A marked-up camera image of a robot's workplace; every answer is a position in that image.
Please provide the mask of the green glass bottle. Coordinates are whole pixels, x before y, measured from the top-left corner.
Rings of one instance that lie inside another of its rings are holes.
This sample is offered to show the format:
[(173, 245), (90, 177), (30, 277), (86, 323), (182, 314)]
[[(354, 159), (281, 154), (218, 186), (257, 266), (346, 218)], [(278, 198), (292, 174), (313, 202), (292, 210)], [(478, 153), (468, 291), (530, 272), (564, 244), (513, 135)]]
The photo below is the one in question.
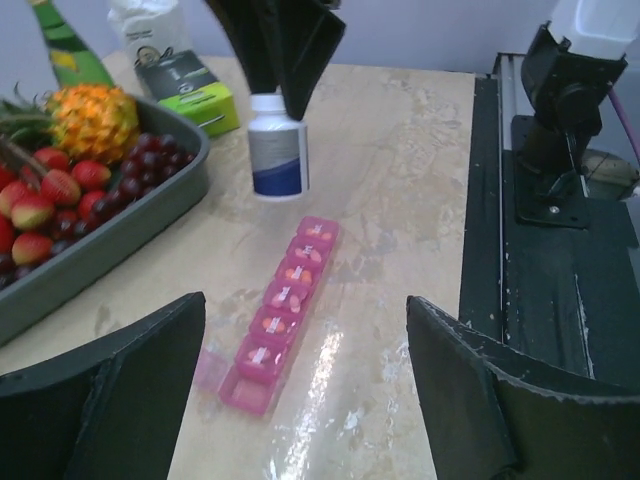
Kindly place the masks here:
[(49, 61), (60, 87), (82, 84), (115, 85), (94, 51), (51, 1), (29, 1), (46, 45)]

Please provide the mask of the black green razor box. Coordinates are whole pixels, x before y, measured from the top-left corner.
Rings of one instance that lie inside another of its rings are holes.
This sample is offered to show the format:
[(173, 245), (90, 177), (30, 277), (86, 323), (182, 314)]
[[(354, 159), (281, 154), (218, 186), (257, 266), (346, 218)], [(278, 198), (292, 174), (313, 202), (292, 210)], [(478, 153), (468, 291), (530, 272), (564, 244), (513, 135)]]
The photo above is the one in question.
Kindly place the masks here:
[(135, 72), (148, 97), (189, 119), (209, 137), (240, 127), (231, 90), (193, 51), (139, 63)]

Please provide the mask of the grey fruit tray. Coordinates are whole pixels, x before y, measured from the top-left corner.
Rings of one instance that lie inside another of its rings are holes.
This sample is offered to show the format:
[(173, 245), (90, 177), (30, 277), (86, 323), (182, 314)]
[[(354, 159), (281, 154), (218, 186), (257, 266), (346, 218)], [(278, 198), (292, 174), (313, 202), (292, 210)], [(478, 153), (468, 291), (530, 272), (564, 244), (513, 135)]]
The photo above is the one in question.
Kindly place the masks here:
[(42, 321), (169, 227), (209, 191), (208, 136), (193, 122), (137, 96), (143, 130), (171, 134), (195, 158), (175, 176), (1, 291), (3, 345)]

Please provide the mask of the white pill bottle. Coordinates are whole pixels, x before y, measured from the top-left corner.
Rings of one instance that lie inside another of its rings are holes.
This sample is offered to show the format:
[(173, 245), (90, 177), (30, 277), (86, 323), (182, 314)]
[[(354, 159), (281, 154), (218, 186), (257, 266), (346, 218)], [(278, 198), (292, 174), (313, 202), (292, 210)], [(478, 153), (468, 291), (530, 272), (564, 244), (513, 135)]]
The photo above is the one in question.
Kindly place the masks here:
[(248, 123), (254, 193), (272, 201), (292, 200), (310, 187), (307, 124), (291, 118), (281, 93), (252, 94)]

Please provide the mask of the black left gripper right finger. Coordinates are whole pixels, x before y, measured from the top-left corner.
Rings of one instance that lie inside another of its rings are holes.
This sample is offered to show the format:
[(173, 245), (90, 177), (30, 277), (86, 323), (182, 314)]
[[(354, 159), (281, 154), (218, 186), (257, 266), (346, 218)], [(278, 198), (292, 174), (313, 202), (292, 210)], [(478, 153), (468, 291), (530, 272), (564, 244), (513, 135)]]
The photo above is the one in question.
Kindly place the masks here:
[(438, 478), (638, 478), (638, 394), (524, 355), (422, 297), (406, 314)]

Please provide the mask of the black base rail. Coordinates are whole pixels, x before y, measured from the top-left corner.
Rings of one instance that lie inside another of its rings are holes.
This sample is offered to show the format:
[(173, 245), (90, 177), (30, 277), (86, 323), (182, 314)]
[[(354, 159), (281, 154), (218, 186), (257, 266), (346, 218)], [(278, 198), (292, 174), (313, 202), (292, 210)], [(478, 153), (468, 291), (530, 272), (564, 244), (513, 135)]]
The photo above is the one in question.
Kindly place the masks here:
[[(521, 223), (512, 148), (500, 146), (498, 81), (476, 79), (459, 318), (570, 373), (639, 387), (639, 204), (583, 184), (588, 225)], [(511, 134), (526, 135), (529, 115)]]

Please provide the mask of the red strawberry bunch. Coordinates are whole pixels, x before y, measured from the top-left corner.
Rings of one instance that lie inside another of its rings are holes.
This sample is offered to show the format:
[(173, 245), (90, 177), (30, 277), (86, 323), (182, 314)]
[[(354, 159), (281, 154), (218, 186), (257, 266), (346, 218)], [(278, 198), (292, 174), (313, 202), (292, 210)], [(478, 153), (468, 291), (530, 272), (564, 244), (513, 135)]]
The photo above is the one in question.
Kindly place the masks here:
[(100, 162), (73, 163), (45, 147), (33, 155), (1, 147), (1, 272), (35, 268), (101, 223), (112, 171)]

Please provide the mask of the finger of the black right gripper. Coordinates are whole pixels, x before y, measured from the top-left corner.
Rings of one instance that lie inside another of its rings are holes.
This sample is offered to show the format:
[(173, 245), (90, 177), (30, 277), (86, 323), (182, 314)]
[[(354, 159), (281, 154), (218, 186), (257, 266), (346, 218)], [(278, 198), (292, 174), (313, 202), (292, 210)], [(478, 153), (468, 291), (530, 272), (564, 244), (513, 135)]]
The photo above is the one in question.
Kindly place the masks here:
[(278, 87), (259, 16), (250, 0), (205, 0), (224, 30), (252, 94)]
[(288, 115), (301, 120), (313, 91), (341, 42), (346, 24), (339, 1), (269, 3), (269, 34), (277, 84)]

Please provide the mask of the aluminium frame rail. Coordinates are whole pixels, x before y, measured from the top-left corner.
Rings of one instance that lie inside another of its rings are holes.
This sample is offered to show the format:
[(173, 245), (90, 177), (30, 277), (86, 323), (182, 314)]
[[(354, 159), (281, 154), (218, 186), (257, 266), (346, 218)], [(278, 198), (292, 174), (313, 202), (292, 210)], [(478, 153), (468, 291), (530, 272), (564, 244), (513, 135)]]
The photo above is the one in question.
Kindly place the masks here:
[(529, 115), (531, 107), (522, 86), (523, 54), (498, 53), (493, 74), (498, 81), (500, 146), (512, 148), (511, 123), (517, 115)]

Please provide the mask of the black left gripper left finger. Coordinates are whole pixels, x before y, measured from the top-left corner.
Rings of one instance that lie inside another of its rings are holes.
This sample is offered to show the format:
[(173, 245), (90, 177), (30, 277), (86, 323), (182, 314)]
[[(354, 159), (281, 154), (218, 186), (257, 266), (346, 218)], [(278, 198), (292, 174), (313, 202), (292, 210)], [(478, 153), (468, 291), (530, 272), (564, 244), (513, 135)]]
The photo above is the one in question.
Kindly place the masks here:
[(204, 294), (189, 293), (2, 375), (2, 478), (167, 478), (205, 319)]

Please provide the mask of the pink weekly pill organizer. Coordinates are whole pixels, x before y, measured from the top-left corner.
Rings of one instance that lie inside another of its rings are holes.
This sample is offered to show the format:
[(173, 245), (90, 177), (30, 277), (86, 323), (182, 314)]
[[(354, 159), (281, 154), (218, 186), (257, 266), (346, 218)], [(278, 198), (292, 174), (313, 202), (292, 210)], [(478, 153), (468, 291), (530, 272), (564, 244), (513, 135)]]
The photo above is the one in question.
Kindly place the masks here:
[(227, 365), (210, 347), (201, 349), (194, 373), (199, 389), (216, 393), (222, 403), (263, 416), (284, 383), (294, 345), (303, 335), (313, 297), (329, 272), (341, 234), (338, 222), (305, 216), (267, 285), (261, 305)]

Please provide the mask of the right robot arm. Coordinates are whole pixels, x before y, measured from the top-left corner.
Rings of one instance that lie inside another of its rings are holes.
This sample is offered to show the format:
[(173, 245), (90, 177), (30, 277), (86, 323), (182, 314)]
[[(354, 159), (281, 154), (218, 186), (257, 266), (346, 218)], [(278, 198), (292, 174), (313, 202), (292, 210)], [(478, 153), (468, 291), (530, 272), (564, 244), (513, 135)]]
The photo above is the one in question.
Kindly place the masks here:
[[(346, 29), (335, 1), (211, 1), (252, 94), (279, 93), (304, 117)], [(602, 129), (599, 106), (627, 66), (639, 35), (636, 1), (560, 1), (522, 63), (533, 108), (527, 135), (511, 134), (514, 203), (521, 223), (584, 229), (582, 156)]]

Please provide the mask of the dark purple grape bunch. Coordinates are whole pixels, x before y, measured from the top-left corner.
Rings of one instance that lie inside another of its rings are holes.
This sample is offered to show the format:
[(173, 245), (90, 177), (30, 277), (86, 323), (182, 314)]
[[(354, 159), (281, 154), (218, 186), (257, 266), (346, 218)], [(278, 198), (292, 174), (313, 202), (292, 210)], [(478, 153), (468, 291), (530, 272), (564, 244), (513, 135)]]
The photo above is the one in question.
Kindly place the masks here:
[[(37, 151), (28, 151), (7, 137), (1, 139), (1, 147), (3, 145), (10, 148), (14, 147), (19, 154), (28, 156)], [(95, 213), (101, 221), (100, 225), (106, 223), (125, 210), (130, 204), (148, 195), (156, 187), (175, 176), (194, 158), (193, 153), (185, 151), (170, 135), (140, 134), (136, 144), (123, 157), (122, 161), (109, 166), (102, 163), (111, 169), (112, 180), (107, 188), (106, 198), (95, 204)], [(1, 272), (1, 287), (3, 289), (7, 288), (33, 272), (37, 267), (19, 267), (5, 274)]]

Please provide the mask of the orange artificial pineapple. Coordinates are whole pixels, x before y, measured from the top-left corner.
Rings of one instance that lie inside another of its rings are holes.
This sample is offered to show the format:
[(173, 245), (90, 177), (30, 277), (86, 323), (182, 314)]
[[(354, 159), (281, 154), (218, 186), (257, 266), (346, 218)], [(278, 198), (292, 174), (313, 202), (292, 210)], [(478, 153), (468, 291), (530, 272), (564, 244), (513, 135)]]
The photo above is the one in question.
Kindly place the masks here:
[(79, 84), (31, 100), (1, 99), (1, 133), (34, 152), (53, 147), (74, 160), (122, 161), (141, 134), (136, 100), (118, 86)]

